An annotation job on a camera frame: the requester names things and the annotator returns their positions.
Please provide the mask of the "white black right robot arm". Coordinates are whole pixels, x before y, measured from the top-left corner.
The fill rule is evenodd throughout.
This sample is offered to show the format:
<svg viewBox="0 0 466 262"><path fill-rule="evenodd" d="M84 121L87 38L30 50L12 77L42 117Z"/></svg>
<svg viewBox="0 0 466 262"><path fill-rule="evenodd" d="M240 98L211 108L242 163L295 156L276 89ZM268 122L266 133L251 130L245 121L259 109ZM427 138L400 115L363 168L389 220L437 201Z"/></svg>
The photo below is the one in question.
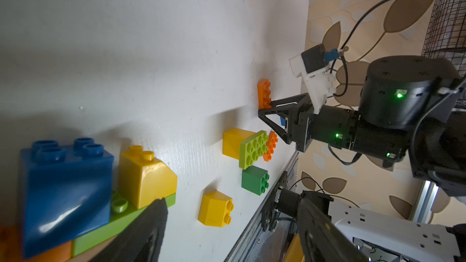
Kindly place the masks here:
<svg viewBox="0 0 466 262"><path fill-rule="evenodd" d="M392 56L370 63L358 110L314 107L307 93L273 101L259 118L298 151L317 140L382 160L408 156L413 176L466 194L466 114L453 107L465 79L446 59Z"/></svg>

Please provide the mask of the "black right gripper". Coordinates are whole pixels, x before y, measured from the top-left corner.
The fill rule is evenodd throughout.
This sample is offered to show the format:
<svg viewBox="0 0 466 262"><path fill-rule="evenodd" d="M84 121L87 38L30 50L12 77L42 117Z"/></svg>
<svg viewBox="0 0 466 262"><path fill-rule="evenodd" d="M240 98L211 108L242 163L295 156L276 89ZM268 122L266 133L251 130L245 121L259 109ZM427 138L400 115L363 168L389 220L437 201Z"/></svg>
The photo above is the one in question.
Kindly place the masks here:
<svg viewBox="0 0 466 262"><path fill-rule="evenodd" d="M258 117L286 143L306 152L312 141L320 141L337 149L353 148L359 114L355 110L323 106L314 113L307 93L271 102L270 109L260 109ZM280 118L286 120L286 126Z"/></svg>

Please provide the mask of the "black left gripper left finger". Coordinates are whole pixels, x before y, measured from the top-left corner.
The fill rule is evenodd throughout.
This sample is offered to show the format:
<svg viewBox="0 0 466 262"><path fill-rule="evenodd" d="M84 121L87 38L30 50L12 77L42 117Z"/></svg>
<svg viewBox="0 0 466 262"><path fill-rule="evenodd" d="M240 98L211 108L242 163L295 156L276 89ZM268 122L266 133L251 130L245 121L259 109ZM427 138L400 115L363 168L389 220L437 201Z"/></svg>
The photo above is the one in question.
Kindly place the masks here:
<svg viewBox="0 0 466 262"><path fill-rule="evenodd" d="M93 262L157 262L167 223L167 204L153 201Z"/></svg>

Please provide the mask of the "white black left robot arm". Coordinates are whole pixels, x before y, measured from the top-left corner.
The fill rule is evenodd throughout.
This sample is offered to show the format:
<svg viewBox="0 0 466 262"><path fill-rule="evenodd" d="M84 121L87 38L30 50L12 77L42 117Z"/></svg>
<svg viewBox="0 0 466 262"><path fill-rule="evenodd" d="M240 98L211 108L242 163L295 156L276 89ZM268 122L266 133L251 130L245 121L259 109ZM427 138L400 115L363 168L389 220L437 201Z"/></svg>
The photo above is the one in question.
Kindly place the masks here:
<svg viewBox="0 0 466 262"><path fill-rule="evenodd" d="M463 262L466 227L401 220L346 205L329 195L301 194L277 188L262 209L262 228L275 213L296 222L303 254L308 262L366 262L363 245L398 256L402 262ZM96 262L155 262L160 255L167 222L165 200L155 200L110 244L94 257Z"/></svg>

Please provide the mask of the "green lego brick square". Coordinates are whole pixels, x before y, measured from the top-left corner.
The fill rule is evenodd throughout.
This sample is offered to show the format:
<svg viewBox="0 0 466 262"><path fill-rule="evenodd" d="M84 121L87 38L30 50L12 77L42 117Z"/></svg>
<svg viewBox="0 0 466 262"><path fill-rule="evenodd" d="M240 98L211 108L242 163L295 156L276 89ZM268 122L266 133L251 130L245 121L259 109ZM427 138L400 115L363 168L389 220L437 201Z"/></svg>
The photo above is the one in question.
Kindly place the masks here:
<svg viewBox="0 0 466 262"><path fill-rule="evenodd" d="M253 194L261 196L269 188L269 174L267 170L250 166L242 171L241 187Z"/></svg>

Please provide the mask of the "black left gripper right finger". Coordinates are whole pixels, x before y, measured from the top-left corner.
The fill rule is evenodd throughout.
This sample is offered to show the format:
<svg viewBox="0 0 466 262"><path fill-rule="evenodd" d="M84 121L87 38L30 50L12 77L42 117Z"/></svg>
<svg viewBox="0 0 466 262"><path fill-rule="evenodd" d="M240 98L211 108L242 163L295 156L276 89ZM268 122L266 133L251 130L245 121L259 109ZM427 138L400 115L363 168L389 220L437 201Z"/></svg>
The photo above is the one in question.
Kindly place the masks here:
<svg viewBox="0 0 466 262"><path fill-rule="evenodd" d="M297 229L306 262L366 262L360 252L331 222L332 198L320 192L304 192L297 207Z"/></svg>

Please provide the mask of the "lime green lego brick long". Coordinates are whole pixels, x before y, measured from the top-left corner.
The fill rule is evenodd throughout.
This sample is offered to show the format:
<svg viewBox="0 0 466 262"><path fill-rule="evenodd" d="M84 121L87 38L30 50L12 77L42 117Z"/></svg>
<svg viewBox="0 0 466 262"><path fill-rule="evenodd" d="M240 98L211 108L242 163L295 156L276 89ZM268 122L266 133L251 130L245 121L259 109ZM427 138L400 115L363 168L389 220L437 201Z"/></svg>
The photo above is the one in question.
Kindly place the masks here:
<svg viewBox="0 0 466 262"><path fill-rule="evenodd" d="M113 192L110 201L109 223L76 238L72 243L73 256L81 257L87 255L89 251L95 248L100 248L99 252L101 252L145 209L145 207L137 209L120 193L117 191Z"/></svg>

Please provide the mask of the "lime green lego brick small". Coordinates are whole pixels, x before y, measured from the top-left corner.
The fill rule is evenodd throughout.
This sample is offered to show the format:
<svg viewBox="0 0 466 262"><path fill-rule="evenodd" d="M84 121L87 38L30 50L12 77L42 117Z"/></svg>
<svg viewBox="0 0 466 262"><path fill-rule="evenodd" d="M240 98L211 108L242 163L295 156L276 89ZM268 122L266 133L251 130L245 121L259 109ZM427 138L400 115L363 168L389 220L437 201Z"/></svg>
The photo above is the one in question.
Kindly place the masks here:
<svg viewBox="0 0 466 262"><path fill-rule="evenodd" d="M265 131L259 131L244 139L239 145L239 167L246 170L267 153L267 141L268 135Z"/></svg>

